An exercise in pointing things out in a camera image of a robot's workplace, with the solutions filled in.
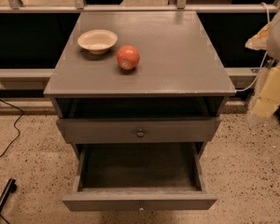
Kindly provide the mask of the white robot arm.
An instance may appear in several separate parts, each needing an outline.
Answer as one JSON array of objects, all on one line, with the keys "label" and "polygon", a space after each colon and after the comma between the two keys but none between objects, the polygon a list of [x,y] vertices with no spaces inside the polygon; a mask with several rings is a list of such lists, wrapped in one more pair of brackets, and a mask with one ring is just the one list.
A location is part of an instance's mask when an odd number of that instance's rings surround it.
[{"label": "white robot arm", "polygon": [[273,115],[280,106],[280,10],[245,46],[253,50],[265,50],[277,62],[272,68],[262,68],[255,93],[248,105],[247,119],[251,123],[262,122]]}]

